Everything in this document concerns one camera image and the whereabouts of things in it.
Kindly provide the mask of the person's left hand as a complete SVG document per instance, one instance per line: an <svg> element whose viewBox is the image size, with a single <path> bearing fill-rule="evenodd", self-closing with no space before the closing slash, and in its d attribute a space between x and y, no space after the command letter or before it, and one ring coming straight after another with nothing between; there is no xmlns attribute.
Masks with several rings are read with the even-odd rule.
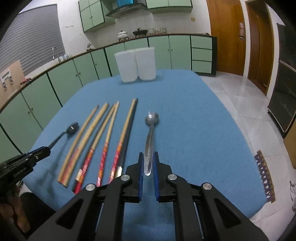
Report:
<svg viewBox="0 0 296 241"><path fill-rule="evenodd" d="M16 225L23 231L30 230L30 224L23 209L23 203L19 196L20 188L15 185L10 191L1 196L1 216L6 222L16 218Z"/></svg>

